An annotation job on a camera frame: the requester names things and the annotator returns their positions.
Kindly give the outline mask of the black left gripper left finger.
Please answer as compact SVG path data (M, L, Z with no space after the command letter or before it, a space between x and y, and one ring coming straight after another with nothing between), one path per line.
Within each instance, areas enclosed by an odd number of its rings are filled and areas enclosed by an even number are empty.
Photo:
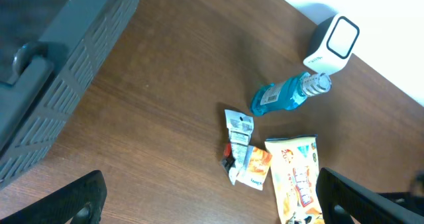
M1 222L99 224L106 197L102 172L94 170Z

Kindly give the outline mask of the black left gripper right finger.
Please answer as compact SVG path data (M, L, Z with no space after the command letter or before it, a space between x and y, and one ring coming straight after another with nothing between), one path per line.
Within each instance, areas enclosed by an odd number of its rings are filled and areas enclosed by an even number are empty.
M412 179L409 191L376 193L330 168L320 169L316 192L325 223L422 223L423 173Z

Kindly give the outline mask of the yellow snack bag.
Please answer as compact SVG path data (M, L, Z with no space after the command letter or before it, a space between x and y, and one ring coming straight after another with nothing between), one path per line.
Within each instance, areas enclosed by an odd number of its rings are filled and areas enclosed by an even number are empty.
M315 135L267 139L271 175L282 223L324 223L316 192L319 159Z

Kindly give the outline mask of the orange white small box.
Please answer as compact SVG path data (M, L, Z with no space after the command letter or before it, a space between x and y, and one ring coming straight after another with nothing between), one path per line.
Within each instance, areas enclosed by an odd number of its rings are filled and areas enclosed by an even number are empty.
M272 155L269 152L249 145L237 180L251 188L263 190L271 163Z

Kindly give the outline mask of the teal mouthwash bottle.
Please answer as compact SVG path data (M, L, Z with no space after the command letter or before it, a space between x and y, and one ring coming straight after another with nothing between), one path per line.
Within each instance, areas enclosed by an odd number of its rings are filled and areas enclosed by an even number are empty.
M250 111L255 116L279 110L291 111L307 98L327 93L332 81L327 74L302 72L284 82L261 87L252 98Z

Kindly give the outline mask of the silver triangular snack packet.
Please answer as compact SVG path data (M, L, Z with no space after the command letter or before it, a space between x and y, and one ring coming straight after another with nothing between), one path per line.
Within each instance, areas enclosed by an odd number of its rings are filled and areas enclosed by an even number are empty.
M244 159L254 130L254 120L244 113L230 109L225 110L225 120L229 139L223 152L221 165L234 186L238 173L244 166Z

